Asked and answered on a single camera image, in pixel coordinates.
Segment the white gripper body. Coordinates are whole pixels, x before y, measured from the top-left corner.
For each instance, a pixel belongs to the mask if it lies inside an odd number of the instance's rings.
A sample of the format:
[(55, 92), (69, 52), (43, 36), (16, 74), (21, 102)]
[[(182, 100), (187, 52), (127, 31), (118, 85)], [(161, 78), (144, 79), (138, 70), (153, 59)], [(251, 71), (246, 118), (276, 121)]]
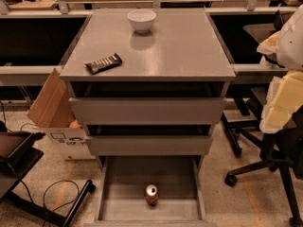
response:
[(282, 78), (273, 77), (261, 113), (260, 130), (269, 134), (277, 133), (302, 105), (302, 72), (291, 71)]

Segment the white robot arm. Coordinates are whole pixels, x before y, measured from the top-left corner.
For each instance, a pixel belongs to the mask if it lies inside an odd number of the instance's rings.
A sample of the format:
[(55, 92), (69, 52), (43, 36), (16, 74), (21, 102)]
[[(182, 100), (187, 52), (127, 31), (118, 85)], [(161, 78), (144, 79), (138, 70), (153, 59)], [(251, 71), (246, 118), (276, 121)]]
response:
[(261, 113), (259, 128), (273, 134), (282, 130), (303, 105), (303, 6), (257, 51), (264, 55), (276, 53), (277, 64), (288, 69), (284, 77), (273, 77)]

